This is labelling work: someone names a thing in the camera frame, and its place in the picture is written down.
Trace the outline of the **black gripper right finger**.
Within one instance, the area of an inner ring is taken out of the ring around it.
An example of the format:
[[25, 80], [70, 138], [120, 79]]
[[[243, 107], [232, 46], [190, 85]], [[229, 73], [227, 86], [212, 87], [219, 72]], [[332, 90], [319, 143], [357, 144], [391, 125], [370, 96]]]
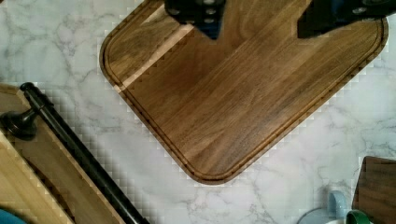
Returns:
[[297, 21], [297, 36], [311, 38], [356, 21], [383, 19], [396, 11], [396, 0], [312, 0]]

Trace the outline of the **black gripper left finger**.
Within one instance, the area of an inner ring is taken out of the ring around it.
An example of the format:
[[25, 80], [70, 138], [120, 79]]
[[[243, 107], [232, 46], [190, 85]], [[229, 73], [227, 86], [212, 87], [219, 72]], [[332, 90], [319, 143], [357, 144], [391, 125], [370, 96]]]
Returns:
[[219, 37], [226, 0], [164, 0], [168, 15], [191, 24], [212, 40]]

